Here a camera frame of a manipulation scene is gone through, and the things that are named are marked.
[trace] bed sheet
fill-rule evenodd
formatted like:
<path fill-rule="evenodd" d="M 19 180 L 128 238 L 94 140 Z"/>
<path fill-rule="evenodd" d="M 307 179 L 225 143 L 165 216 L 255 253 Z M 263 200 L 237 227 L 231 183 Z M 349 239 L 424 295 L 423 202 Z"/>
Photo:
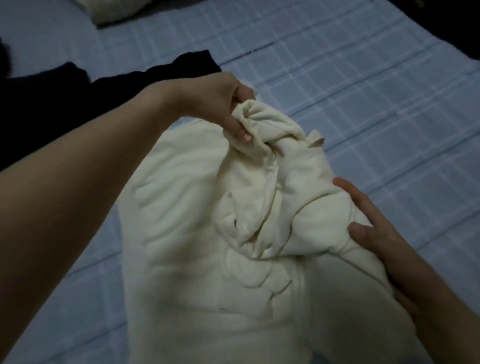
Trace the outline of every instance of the bed sheet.
<path fill-rule="evenodd" d="M 164 1 L 97 30 L 73 1 L 4 0 L 0 36 L 15 75 L 73 61 L 96 79 L 209 49 L 320 130 L 336 173 L 480 313 L 479 63 L 387 1 Z M 126 362 L 120 259 L 114 209 L 7 363 Z"/>

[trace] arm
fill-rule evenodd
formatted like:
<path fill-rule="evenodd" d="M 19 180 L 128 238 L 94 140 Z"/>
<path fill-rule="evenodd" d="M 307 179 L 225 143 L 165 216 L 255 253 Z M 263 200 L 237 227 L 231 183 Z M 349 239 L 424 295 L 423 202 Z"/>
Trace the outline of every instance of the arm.
<path fill-rule="evenodd" d="M 354 241 L 383 261 L 395 297 L 408 311 L 417 335 L 436 363 L 480 363 L 480 320 L 396 231 L 367 195 L 351 182 L 334 184 L 350 194 L 373 225 L 352 223 Z"/>
<path fill-rule="evenodd" d="M 230 73 L 159 82 L 0 173 L 0 361 L 159 136 L 185 115 L 249 141 L 230 114 L 248 98 Z"/>

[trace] forearm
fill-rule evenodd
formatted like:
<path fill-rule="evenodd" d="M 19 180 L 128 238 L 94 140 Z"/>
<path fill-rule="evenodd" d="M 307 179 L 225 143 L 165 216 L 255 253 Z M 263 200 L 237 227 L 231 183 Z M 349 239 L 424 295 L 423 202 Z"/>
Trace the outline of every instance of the forearm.
<path fill-rule="evenodd" d="M 0 173 L 0 361 L 176 120 L 157 104 L 129 101 Z"/>
<path fill-rule="evenodd" d="M 417 335 L 438 364 L 480 363 L 480 320 L 442 281 L 435 305 L 414 318 Z"/>

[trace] person's left hand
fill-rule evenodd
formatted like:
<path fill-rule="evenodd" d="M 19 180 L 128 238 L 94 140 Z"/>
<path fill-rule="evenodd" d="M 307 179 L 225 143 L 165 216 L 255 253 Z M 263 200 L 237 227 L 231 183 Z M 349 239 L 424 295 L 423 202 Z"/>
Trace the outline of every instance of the person's left hand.
<path fill-rule="evenodd" d="M 238 103 L 255 100 L 255 95 L 230 72 L 161 81 L 148 86 L 142 93 L 153 96 L 148 98 L 154 103 L 158 95 L 165 97 L 167 108 L 173 110 L 178 118 L 191 116 L 204 119 L 220 125 L 240 141 L 248 143 L 252 140 L 231 112 Z"/>

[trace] bed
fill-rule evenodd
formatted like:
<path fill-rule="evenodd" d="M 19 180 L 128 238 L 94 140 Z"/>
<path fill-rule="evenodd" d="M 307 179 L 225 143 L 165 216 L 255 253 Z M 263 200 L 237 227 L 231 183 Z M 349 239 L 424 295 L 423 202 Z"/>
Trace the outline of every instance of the bed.
<path fill-rule="evenodd" d="M 164 1 L 100 30 L 73 1 L 5 0 L 0 36 L 14 75 L 73 61 L 96 79 L 209 49 L 320 130 L 335 172 L 480 314 L 480 64 L 386 0 Z M 6 363 L 125 363 L 120 261 L 113 208 Z"/>

